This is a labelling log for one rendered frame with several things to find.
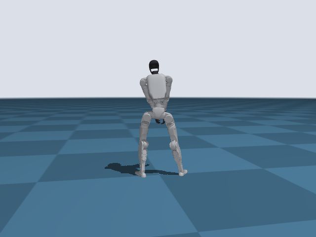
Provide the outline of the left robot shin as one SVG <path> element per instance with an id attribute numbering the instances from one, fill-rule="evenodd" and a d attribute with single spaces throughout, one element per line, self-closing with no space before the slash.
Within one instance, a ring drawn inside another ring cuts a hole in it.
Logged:
<path id="1" fill-rule="evenodd" d="M 144 142 L 140 141 L 139 142 L 139 147 L 138 147 L 138 157 L 140 161 L 140 173 L 144 172 L 145 173 L 145 162 L 147 159 L 147 149 L 143 149 L 144 147 Z"/>

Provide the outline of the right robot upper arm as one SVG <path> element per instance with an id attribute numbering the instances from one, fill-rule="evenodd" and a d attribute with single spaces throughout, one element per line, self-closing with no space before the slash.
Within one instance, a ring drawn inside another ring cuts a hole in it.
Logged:
<path id="1" fill-rule="evenodd" d="M 165 98 L 169 98 L 171 84 L 172 84 L 172 77 L 165 76 L 165 79 L 166 79 L 166 97 Z"/>

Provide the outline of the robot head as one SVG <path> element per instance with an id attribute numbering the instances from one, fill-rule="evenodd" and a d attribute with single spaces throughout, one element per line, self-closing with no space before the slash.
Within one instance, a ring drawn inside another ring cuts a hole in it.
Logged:
<path id="1" fill-rule="evenodd" d="M 158 71 L 159 71 L 159 63 L 157 60 L 152 60 L 150 61 L 149 63 L 149 69 L 150 69 L 150 72 L 153 74 L 158 74 Z M 151 71 L 151 69 L 158 69 L 158 71 Z"/>

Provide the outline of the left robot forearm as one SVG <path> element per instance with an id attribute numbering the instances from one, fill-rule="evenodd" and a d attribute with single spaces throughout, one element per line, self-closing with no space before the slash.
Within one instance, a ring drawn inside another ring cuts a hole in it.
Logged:
<path id="1" fill-rule="evenodd" d="M 154 108 L 155 103 L 152 102 L 152 100 L 147 100 L 147 102 L 150 104 L 151 108 Z"/>

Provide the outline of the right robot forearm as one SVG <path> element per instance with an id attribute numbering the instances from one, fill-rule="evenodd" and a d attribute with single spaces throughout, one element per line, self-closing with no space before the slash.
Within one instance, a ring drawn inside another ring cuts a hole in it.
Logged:
<path id="1" fill-rule="evenodd" d="M 165 98 L 165 100 L 162 102 L 164 111 L 166 111 L 168 101 L 169 101 L 169 98 Z"/>

